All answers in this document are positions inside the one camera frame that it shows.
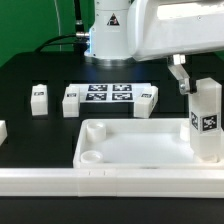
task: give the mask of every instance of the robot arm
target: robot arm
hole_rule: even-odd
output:
[[[136,0],[128,13],[129,52],[136,61],[167,57],[181,94],[195,93],[184,55],[223,49],[223,20],[220,0]]]

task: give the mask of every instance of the black tabletop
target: black tabletop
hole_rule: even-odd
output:
[[[224,83],[224,62],[215,54],[190,56],[187,62],[192,77]],[[0,120],[6,120],[8,131],[0,167],[72,168],[83,120],[133,118],[133,103],[82,103],[78,118],[63,118],[69,84],[148,82],[159,88],[152,118],[188,117],[187,97],[180,95],[165,59],[111,69],[86,64],[73,53],[16,55],[0,68]],[[48,116],[31,115],[37,84],[48,87]],[[220,223],[223,208],[222,199],[0,198],[1,223]]]

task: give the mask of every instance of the white plastic part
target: white plastic part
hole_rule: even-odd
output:
[[[149,118],[158,101],[158,88],[145,88],[134,102],[134,117]]]
[[[206,161],[221,151],[222,86],[211,78],[197,81],[197,93],[189,95],[190,144]]]
[[[90,121],[86,128],[89,142],[101,142],[106,138],[106,125],[103,122]]]
[[[189,125],[189,119],[184,120],[181,123],[180,127],[180,139],[182,139],[185,142],[190,141],[190,125]]]
[[[175,8],[179,7],[180,3],[182,3],[182,11],[179,9],[176,11]],[[189,4],[192,7],[193,3],[197,7],[193,5],[190,12],[196,14],[186,15]],[[129,9],[127,22],[130,54],[137,61],[142,61],[175,54],[222,50],[223,4],[223,0],[134,1]],[[165,12],[173,12],[174,15],[167,19],[161,18],[161,13],[158,14],[161,6],[166,7]]]
[[[5,141],[6,138],[7,138],[7,130],[5,121],[0,121],[0,146]]]
[[[64,117],[78,117],[80,107],[79,87],[69,86],[65,90],[64,99],[62,101]]]
[[[88,121],[84,121],[75,155],[75,158],[78,154],[79,157],[77,161],[74,159],[75,168],[0,169],[0,196],[224,198],[224,145],[218,163],[193,160],[194,154],[193,151],[190,153],[189,143],[179,138],[180,125],[184,120],[100,120],[107,125],[109,131],[107,139],[100,143],[90,143],[86,140]],[[123,138],[125,134],[128,139],[126,145]],[[164,141],[166,134],[169,136],[168,143]],[[154,144],[155,140],[169,148],[168,152],[161,153],[165,148]],[[89,151],[92,146],[98,147],[97,152],[102,153],[103,157],[109,157],[104,157],[103,163],[81,163],[83,166],[78,167],[80,155]],[[133,159],[135,163],[125,163],[125,158]],[[163,163],[156,165],[143,161],[138,164],[144,158],[148,162],[163,160]],[[164,159],[174,162],[165,164]]]
[[[46,85],[33,86],[30,103],[33,116],[48,114],[48,94]]]
[[[95,23],[85,56],[106,60],[130,58],[127,43],[127,0],[95,0]]]
[[[87,151],[81,155],[82,163],[102,163],[103,155],[98,151]]]
[[[186,119],[99,119],[82,123],[73,164],[89,169],[204,169],[210,164],[195,158],[190,142],[180,139],[180,127]],[[87,139],[87,125],[102,122],[107,127],[104,141]],[[80,156],[87,151],[98,151],[103,163],[82,163]],[[224,167],[224,151],[213,168]]]

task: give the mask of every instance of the white cube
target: white cube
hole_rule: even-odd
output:
[[[211,78],[198,80],[197,93],[189,95],[190,145],[203,160],[221,151],[221,109],[222,86]]]
[[[5,141],[7,138],[7,130],[5,121],[0,121],[0,145]]]
[[[80,99],[78,87],[72,86],[66,88],[62,107],[64,117],[79,116]]]
[[[141,96],[134,102],[134,117],[149,118],[158,101],[158,88],[145,88]]]
[[[48,114],[48,96],[46,85],[33,86],[30,103],[33,116]]]

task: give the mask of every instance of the green background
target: green background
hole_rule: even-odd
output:
[[[73,0],[57,2],[62,34],[75,32]],[[80,3],[85,30],[88,31],[94,22],[94,0],[80,0]],[[58,34],[54,0],[0,0],[0,66],[13,55],[33,51]],[[224,59],[224,53],[218,55]]]

